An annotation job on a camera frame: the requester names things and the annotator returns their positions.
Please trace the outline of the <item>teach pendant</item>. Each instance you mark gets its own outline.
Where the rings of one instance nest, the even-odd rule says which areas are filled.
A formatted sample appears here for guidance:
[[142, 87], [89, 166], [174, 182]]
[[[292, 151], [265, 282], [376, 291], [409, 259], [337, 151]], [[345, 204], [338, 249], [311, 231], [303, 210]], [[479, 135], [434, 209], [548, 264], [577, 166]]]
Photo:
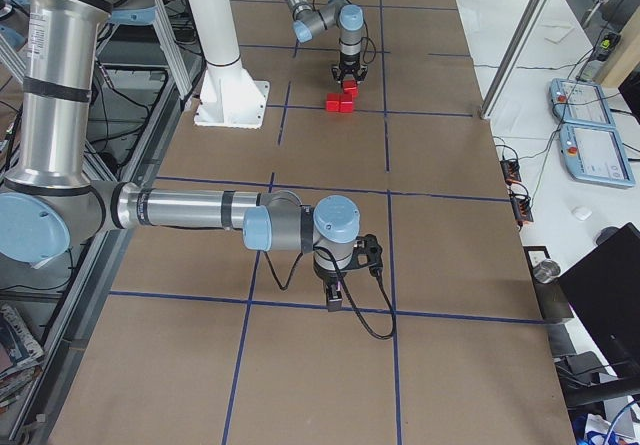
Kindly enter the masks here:
[[565, 123], [559, 143], [564, 164], [575, 180], [618, 188], [636, 185], [621, 137], [614, 128]]
[[564, 123], [614, 127], [602, 87], [594, 82], [553, 79], [549, 85], [553, 114]]

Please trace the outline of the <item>small metal cup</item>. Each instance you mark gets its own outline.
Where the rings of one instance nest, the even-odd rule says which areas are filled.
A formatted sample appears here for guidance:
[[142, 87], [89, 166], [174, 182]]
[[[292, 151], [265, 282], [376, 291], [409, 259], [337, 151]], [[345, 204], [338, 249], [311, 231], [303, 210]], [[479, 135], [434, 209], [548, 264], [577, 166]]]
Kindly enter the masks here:
[[537, 283], [548, 284], [561, 275], [561, 268], [554, 260], [545, 258], [533, 266], [532, 273]]

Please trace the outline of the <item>orange black connector box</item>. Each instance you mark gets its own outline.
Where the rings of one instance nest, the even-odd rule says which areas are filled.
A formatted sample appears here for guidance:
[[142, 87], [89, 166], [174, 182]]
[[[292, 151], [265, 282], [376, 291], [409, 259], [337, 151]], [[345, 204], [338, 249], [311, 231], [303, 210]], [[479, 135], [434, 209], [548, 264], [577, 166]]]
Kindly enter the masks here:
[[516, 223], [520, 226], [534, 221], [530, 197], [528, 195], [512, 194], [510, 203]]
[[506, 184], [521, 182], [520, 164], [517, 159], [503, 159], [500, 161], [500, 166]]

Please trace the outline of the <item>black monitor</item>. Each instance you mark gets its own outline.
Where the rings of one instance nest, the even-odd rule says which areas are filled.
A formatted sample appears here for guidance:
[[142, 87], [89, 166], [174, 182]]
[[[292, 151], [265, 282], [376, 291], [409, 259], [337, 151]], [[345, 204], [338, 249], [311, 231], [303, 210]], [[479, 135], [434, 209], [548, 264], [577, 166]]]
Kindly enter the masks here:
[[619, 377], [639, 374], [639, 230], [621, 226], [563, 273], [560, 287]]

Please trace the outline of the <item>upper teach pendant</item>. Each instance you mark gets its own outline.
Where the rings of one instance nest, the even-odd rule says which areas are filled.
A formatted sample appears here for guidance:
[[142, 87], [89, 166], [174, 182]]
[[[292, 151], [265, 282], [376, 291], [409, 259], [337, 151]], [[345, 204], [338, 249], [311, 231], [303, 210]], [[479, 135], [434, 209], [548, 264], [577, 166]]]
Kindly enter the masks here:
[[564, 123], [614, 127], [602, 87], [594, 82], [553, 79], [549, 85], [553, 114]]

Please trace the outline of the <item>aluminium frame post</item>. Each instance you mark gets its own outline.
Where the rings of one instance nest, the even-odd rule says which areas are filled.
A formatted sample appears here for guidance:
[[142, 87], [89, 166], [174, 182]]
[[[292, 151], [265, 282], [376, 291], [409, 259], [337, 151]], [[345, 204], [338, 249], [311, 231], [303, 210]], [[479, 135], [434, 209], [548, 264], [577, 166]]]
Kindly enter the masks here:
[[524, 47], [550, 0], [529, 0], [479, 110], [482, 119], [490, 119], [515, 70]]

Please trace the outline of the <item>red cube block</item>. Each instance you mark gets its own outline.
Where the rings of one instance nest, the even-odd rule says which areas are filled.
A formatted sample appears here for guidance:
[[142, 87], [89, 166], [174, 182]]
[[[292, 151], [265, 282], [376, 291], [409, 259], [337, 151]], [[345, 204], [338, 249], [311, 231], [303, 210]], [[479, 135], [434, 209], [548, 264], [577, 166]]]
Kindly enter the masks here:
[[354, 97], [351, 94], [339, 95], [338, 111], [340, 113], [352, 113], [354, 111]]
[[344, 94], [353, 98], [357, 97], [359, 94], [358, 82], [356, 80], [344, 80], [341, 83], [341, 87]]
[[339, 112], [341, 95], [339, 93], [327, 93], [325, 98], [325, 110], [327, 112]]

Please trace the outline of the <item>lower teach pendant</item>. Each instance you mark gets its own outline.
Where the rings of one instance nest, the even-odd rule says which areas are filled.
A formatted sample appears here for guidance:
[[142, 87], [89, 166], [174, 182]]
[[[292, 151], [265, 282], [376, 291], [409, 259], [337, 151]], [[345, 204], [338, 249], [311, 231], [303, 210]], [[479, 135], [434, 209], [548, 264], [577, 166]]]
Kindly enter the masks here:
[[565, 123], [559, 143], [564, 164], [575, 180], [618, 188], [636, 185], [621, 137], [614, 128]]

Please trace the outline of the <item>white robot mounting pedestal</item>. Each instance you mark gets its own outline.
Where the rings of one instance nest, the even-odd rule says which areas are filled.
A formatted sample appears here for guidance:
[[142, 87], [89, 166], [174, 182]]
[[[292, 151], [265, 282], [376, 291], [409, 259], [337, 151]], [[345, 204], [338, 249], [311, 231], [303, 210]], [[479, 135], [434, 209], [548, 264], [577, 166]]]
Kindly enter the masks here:
[[243, 66], [230, 0], [188, 1], [206, 64], [195, 123], [260, 128], [270, 84]]

